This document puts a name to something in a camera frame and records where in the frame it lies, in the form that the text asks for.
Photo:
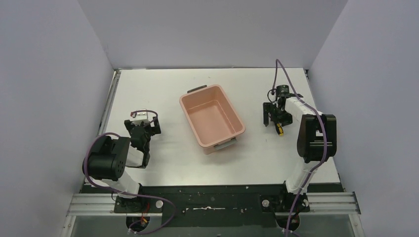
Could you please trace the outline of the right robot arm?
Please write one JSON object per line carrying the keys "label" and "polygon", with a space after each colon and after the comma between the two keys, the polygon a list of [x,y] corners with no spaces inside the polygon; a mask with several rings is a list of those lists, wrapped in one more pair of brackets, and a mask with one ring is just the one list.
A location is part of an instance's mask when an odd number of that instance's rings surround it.
{"label": "right robot arm", "polygon": [[300,195],[307,187],[319,167],[337,151],[337,120],[334,115],[324,114],[297,97],[281,97],[276,102],[264,102],[263,124],[275,125],[278,135],[283,127],[300,123],[297,137],[297,153],[301,157],[285,181],[288,193]]}

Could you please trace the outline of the yellow black screwdriver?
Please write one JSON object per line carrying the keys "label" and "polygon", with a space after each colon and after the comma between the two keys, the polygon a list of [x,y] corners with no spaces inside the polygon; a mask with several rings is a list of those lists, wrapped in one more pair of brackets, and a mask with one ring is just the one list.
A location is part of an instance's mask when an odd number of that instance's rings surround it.
{"label": "yellow black screwdriver", "polygon": [[282,128],[282,126],[281,126],[280,123],[276,123],[276,131],[277,131],[277,133],[278,133],[279,136],[283,136],[284,135],[284,131],[283,131],[283,128]]}

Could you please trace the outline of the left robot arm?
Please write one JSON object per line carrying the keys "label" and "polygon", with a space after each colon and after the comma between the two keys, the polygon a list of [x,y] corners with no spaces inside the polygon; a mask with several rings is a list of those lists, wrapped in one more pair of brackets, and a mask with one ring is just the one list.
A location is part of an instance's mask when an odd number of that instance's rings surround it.
{"label": "left robot arm", "polygon": [[82,171],[95,187],[92,179],[106,184],[105,189],[127,199],[126,204],[134,212],[142,211],[146,206],[146,195],[142,185],[133,180],[125,171],[127,167],[145,169],[150,160],[150,142],[152,136],[161,134],[157,116],[151,120],[147,116],[124,121],[128,137],[116,133],[99,136],[87,152],[82,164]]}

